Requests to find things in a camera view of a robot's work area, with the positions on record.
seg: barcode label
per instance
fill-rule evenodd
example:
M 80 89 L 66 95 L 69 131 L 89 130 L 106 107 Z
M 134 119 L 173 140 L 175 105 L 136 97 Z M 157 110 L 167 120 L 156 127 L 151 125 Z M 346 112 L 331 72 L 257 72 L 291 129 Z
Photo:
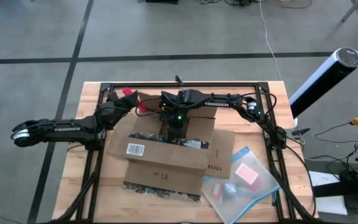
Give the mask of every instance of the barcode label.
M 128 144 L 127 148 L 127 154 L 135 155 L 135 156 L 143 156 L 144 152 L 144 145 L 138 145 L 138 144 Z

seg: cardboard box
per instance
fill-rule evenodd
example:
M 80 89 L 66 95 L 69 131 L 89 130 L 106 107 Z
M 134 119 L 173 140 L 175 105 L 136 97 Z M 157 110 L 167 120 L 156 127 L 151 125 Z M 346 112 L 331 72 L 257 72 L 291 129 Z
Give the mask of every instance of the cardboard box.
M 140 94 L 141 100 L 146 98 L 156 96 Z M 158 104 L 159 100 L 149 100 L 144 106 L 157 111 Z M 107 154 L 130 161 L 125 182 L 200 195 L 204 174 L 222 178 L 230 175 L 234 133 L 214 130 L 215 114 L 213 107 L 190 110 L 183 128 L 186 139 L 208 142 L 208 149 L 131 138 L 131 132 L 132 136 L 133 133 L 166 136 L 168 126 L 159 121 L 157 114 L 136 119 L 128 114 L 117 124 Z

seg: pink card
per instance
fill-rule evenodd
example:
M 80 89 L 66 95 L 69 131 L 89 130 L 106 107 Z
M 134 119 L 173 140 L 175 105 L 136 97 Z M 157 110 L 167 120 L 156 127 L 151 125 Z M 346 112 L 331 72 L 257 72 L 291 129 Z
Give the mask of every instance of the pink card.
M 250 185 L 252 185 L 258 177 L 258 173 L 243 163 L 237 168 L 236 174 Z

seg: black metal frame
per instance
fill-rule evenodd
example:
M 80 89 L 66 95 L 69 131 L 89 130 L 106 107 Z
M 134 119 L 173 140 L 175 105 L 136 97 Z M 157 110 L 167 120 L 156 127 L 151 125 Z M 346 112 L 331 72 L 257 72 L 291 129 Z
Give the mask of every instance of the black metal frame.
M 267 82 L 184 82 L 183 86 L 181 86 L 181 87 L 203 87 L 203 86 L 208 86 L 208 87 L 211 87 L 211 86 L 254 87 L 254 90 L 256 92 L 257 101 L 259 103 L 261 103 L 261 104 L 262 104 L 261 91 L 263 90 L 264 93 L 269 93 L 269 91 L 270 91 L 269 90 L 269 84 Z M 179 87 L 179 85 L 178 85 L 178 83 L 175 83 L 175 82 L 166 82 L 166 83 L 165 82 L 155 82 L 155 83 L 151 83 L 151 82 L 144 82 L 144 83 L 101 83 L 100 84 L 100 89 L 99 89 L 98 105 L 102 103 L 104 94 L 106 92 L 108 92 L 108 93 L 112 92 L 114 90 L 114 87 L 132 87 L 132 88 L 150 87 L 150 88 L 152 88 L 152 87 Z M 270 119 L 272 120 L 272 123 L 274 125 L 276 125 L 274 111 L 271 110 L 272 101 L 271 101 L 269 95 L 265 95 L 265 97 L 266 97 L 266 102 L 267 102 L 267 109 L 270 111 L 268 115 L 269 115 Z M 272 152 L 271 152 L 272 148 L 270 146 L 269 137 L 265 135 L 264 139 L 265 139 L 265 146 L 266 146 L 266 150 L 267 150 L 268 165 L 269 165 L 269 169 L 271 169 L 272 166 L 275 165 L 273 155 L 272 155 Z M 103 147 L 101 149 L 99 149 L 99 151 L 98 151 L 98 158 L 97 158 L 97 161 L 96 161 L 95 169 L 97 169 L 98 167 L 101 168 L 101 164 L 103 162 L 103 154 L 104 154 L 104 142 L 105 142 L 105 139 L 103 139 Z M 82 185 L 81 185 L 82 187 L 85 186 L 85 183 L 90 178 L 90 170 L 91 170 L 93 152 L 94 151 L 88 151 L 88 155 L 87 155 L 87 158 L 86 158 L 83 181 L 82 181 Z M 289 186 L 290 184 L 289 184 L 289 181 L 288 181 L 287 170 L 285 168 L 285 161 L 284 161 L 284 158 L 283 158 L 282 151 L 278 150 L 277 155 L 278 155 L 278 163 L 279 163 L 279 166 L 280 166 L 281 175 L 282 175 L 285 183 Z M 95 206 L 96 206 L 96 198 L 97 198 L 98 187 L 99 187 L 99 178 L 100 178 L 100 170 L 96 174 L 96 180 L 93 182 L 93 189 L 92 189 L 92 193 L 91 193 L 90 206 L 89 206 L 89 210 L 88 210 L 87 219 L 82 219 L 85 197 L 81 200 L 81 203 L 79 204 L 78 208 L 76 209 L 75 221 L 78 222 L 78 223 L 92 223 L 93 222 L 94 211 L 95 211 Z M 281 199 L 280 199 L 280 194 L 277 194 L 276 200 L 274 202 L 274 206 L 277 209 L 278 219 L 281 222 L 282 221 L 289 221 L 289 222 L 292 222 L 292 223 L 294 223 L 294 222 L 298 223 L 298 222 L 303 221 L 303 220 L 296 220 L 295 209 L 292 206 L 291 201 L 289 201 L 289 199 L 287 199 L 287 206 L 289 208 L 290 219 L 287 219 L 287 218 L 284 217 L 283 208 L 282 208 Z M 67 223 L 72 223 L 73 220 L 71 220 L 71 221 L 65 220 L 62 223 L 66 223 L 66 222 Z

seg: gray floor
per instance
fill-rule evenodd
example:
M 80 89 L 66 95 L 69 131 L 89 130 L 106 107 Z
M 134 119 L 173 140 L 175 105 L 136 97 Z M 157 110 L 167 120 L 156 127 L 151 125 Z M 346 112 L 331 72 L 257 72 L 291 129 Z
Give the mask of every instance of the gray floor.
M 296 0 L 294 4 L 303 4 Z M 0 59 L 71 57 L 86 9 L 86 0 L 0 0 Z M 285 9 L 277 1 L 262 5 L 274 52 L 358 50 L 358 15 L 340 24 L 350 1 L 313 0 L 307 9 Z M 268 53 L 259 6 L 199 5 L 181 0 L 177 6 L 136 0 L 94 0 L 80 57 L 176 54 Z M 326 57 L 278 58 L 288 95 Z M 28 119 L 53 118 L 69 63 L 0 65 L 0 215 L 25 223 L 39 178 L 46 144 L 19 149 L 11 129 Z M 75 115 L 85 81 L 278 80 L 271 58 L 165 60 L 78 63 L 64 118 Z M 324 95 L 300 117 L 305 157 L 345 156 L 352 144 L 331 144 L 314 134 L 358 116 L 358 70 Z M 326 135 L 355 139 L 349 126 Z M 58 144 L 41 203 L 38 222 L 52 216 L 65 160 L 66 144 Z M 327 221 L 358 223 L 357 216 L 321 216 Z

